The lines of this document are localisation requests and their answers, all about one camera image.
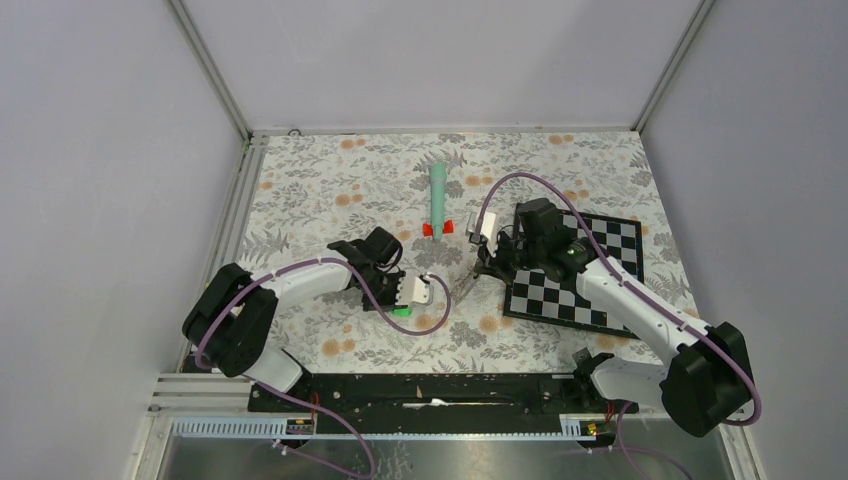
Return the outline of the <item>green key tag with key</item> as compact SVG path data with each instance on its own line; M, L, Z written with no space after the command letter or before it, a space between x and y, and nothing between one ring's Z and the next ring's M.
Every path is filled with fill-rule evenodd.
M412 315L411 306L397 307L392 310L392 314L400 317L409 317Z

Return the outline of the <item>silver carabiner keyring with chain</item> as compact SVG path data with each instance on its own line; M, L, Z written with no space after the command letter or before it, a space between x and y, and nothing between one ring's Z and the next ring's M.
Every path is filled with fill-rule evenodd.
M455 303L462 302L476 285L480 277L480 262L475 262L452 284L451 298Z

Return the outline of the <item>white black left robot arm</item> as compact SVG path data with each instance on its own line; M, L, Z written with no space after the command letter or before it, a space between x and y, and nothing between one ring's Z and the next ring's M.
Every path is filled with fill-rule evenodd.
M223 266L182 327L196 348L196 365L267 384L282 408L301 409L311 387L300 363L268 342L276 313L351 288L362 292L364 310L388 312L427 302L428 284L396 270L401 255L399 241L377 227L364 239L330 243L316 257L262 276L236 263Z

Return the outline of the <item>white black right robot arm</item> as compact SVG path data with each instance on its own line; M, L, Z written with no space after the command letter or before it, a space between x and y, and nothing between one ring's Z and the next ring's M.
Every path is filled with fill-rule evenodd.
M664 411L684 432L703 437L756 400L746 340L728 322L710 325L679 312L631 275L607 250L563 221L538 198L516 208L514 232L484 217L475 270L515 287L522 271L586 299L646 343L656 364L612 354L588 356L574 371L573 396L597 412L611 400Z

